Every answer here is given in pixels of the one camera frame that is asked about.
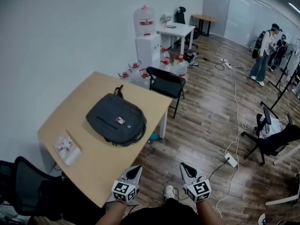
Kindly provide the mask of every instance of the shoe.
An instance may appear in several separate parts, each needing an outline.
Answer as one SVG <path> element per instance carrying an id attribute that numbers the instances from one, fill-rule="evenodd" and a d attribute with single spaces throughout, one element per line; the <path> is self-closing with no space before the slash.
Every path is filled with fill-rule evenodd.
<path id="1" fill-rule="evenodd" d="M 167 200 L 168 198 L 175 198 L 175 194 L 173 192 L 174 187 L 171 185 L 168 185 L 165 187 L 165 199 Z"/>
<path id="2" fill-rule="evenodd" d="M 259 82 L 257 81 L 259 85 L 261 85 L 262 87 L 264 86 L 264 82 Z"/>
<path id="3" fill-rule="evenodd" d="M 258 225 L 266 225 L 266 215 L 263 213 L 258 219 Z"/>

